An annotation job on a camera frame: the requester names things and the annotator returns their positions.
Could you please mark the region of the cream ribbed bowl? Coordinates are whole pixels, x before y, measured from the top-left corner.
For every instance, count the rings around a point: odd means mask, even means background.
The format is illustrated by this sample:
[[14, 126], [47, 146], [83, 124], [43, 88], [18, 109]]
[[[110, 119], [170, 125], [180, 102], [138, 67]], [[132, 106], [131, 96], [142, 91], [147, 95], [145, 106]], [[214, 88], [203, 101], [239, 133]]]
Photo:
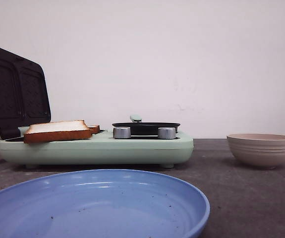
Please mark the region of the cream ribbed bowl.
[[275, 168], [285, 163], [285, 135], [239, 133], [227, 135], [233, 156], [256, 167]]

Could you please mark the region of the right silver knob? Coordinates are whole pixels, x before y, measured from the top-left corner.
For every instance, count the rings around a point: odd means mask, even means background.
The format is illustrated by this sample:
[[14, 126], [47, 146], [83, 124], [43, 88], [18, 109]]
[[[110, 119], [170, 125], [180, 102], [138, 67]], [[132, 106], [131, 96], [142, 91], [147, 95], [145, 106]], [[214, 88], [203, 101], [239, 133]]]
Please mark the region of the right silver knob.
[[159, 127], [158, 128], [158, 138], [159, 139], [175, 139], [176, 131], [174, 127]]

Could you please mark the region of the blue plate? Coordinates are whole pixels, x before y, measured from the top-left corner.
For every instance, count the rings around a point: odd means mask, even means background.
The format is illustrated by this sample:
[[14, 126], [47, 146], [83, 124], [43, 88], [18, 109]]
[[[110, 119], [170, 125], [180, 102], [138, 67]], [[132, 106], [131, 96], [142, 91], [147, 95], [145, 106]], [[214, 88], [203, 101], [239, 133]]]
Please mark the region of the blue plate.
[[209, 215], [198, 188], [147, 171], [70, 172], [0, 191], [0, 238], [196, 238]]

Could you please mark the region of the mint green breakfast maker base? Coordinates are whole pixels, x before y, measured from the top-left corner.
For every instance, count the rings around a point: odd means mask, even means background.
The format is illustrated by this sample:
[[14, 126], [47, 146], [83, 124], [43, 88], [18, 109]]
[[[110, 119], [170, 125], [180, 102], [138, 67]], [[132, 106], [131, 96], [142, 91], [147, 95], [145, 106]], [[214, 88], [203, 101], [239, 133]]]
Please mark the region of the mint green breakfast maker base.
[[23, 138], [0, 141], [1, 157], [11, 163], [36, 165], [159, 164], [171, 168], [186, 162], [193, 151], [193, 139], [182, 131], [175, 139], [132, 136], [114, 139], [102, 130], [89, 139], [24, 143]]

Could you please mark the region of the left silver knob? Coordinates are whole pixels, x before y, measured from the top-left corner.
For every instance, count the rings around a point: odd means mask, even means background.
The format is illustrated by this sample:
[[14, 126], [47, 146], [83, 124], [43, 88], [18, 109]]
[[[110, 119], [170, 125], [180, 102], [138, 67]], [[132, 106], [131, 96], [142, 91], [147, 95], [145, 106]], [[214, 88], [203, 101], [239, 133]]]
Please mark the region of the left silver knob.
[[131, 137], [131, 128], [128, 126], [116, 126], [113, 128], [114, 139], [128, 139]]

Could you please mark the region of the white bread slice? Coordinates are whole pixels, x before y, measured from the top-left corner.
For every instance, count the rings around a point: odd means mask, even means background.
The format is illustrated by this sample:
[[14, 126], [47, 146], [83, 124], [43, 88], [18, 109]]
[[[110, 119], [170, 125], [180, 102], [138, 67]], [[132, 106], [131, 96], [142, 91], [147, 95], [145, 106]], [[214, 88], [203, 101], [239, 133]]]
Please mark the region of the white bread slice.
[[59, 121], [31, 125], [24, 133], [24, 143], [43, 143], [88, 139], [91, 129], [84, 120]]
[[100, 126], [99, 125], [89, 125], [87, 127], [91, 130], [92, 134], [97, 134], [100, 132]]

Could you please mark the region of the silver knob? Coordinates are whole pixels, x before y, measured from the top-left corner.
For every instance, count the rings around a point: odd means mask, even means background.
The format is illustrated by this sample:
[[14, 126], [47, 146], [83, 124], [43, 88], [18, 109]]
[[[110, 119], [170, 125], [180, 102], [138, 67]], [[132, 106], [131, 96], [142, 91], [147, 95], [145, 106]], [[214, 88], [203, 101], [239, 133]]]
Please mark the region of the silver knob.
[[175, 139], [176, 131], [174, 127], [159, 127], [158, 128], [158, 138], [159, 139]]
[[128, 126], [116, 126], [113, 128], [114, 139], [128, 139], [131, 137], [131, 128]]

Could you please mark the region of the black frying pan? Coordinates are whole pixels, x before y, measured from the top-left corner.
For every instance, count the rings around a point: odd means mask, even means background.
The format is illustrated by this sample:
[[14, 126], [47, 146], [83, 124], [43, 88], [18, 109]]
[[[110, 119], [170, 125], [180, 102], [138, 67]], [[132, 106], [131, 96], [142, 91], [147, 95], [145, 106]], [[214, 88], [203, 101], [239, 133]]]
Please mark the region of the black frying pan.
[[129, 127], [131, 135], [134, 136], [155, 136], [158, 135], [158, 128], [172, 127], [175, 133], [178, 132], [179, 123], [176, 122], [143, 122], [140, 115], [131, 114], [129, 116], [131, 122], [116, 122], [114, 127]]

